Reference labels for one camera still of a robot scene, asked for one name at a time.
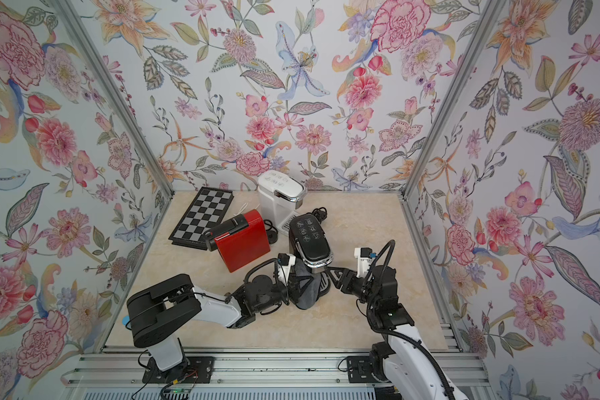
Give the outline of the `grey cleaning cloth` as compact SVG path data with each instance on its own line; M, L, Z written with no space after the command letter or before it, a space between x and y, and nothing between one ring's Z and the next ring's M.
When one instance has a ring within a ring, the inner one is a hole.
M330 283L323 268L310 268L297 259L291 268L288 291L291 302L301 310L308 310L326 293Z

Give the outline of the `black coffee machine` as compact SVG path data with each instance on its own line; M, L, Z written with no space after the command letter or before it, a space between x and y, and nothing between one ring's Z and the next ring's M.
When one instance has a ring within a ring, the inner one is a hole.
M321 225L327 216L326 208L315 208L293 218L288 232L290 251L296 260L303 260L310 268L323 268L325 273L333 261L333 250Z

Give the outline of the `red coffee machine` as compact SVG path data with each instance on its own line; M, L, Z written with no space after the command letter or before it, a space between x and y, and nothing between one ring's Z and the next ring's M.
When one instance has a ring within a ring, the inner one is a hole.
M255 209L210 228L203 237L210 251L218 251L230 273L271 250L263 217Z

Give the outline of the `white coffee machine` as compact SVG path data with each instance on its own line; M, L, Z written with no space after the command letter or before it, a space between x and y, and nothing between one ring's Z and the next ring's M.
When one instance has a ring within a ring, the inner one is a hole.
M258 177L260 213L280 233L288 234L290 221L298 216L308 190L294 178L275 170Z

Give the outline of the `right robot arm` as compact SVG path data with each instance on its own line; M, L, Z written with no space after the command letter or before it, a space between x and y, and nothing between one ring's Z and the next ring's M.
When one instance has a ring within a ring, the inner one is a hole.
M360 278L346 268L329 268L334 286L366 307L371 330L383 337L369 353L373 375L403 399L466 399L428 350L412 316L398 297L396 270L371 267Z

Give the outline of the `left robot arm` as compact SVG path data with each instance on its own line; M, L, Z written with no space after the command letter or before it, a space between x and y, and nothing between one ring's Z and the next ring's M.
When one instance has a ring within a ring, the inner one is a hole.
M188 362L176 335L191 320L240 329L259 314L286 303L287 285L280 278L259 275L246 281L226 298L195 286L187 274L179 274L135 293L127 301L133 344L148 350L153 370L183 371Z

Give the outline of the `black white chessboard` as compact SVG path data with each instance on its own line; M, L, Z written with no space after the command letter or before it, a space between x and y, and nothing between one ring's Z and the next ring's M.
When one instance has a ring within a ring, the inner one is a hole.
M233 198L232 191L201 188L168 239L173 245L207 251L204 234L220 225Z

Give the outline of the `aluminium rail frame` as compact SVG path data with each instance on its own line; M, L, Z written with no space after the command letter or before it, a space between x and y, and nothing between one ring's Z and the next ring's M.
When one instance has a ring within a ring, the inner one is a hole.
M148 355L129 348L81 356L62 399L373 399L385 383L350 383L347 360L365 351L230 351L189 348L212 364L184 383L145 383Z

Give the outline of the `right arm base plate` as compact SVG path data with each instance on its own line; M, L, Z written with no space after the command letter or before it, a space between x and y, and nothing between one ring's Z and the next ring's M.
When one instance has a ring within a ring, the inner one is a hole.
M413 373L396 354L386 358L349 356L345 371L350 383L400 383L408 382Z

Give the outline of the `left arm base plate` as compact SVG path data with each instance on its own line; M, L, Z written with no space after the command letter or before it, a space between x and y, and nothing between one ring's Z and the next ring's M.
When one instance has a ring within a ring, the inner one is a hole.
M185 357L179 365L167 371L161 371L155 359L150 358L142 383L171 383L172 385L210 383L214 362L214 357Z

